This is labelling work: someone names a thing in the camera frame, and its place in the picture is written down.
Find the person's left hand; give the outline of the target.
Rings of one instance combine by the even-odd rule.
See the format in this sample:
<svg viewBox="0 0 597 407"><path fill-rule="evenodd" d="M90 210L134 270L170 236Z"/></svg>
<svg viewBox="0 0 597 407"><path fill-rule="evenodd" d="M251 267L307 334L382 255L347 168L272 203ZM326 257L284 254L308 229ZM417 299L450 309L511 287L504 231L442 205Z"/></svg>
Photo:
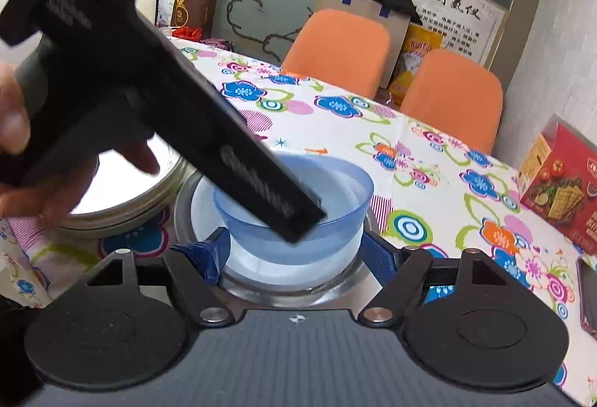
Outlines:
<svg viewBox="0 0 597 407"><path fill-rule="evenodd" d="M14 66L1 64L1 152L17 155L30 139L29 118ZM99 159L92 157L26 187L1 186L1 217L40 217L47 227L59 224L80 203L97 173Z"/></svg>

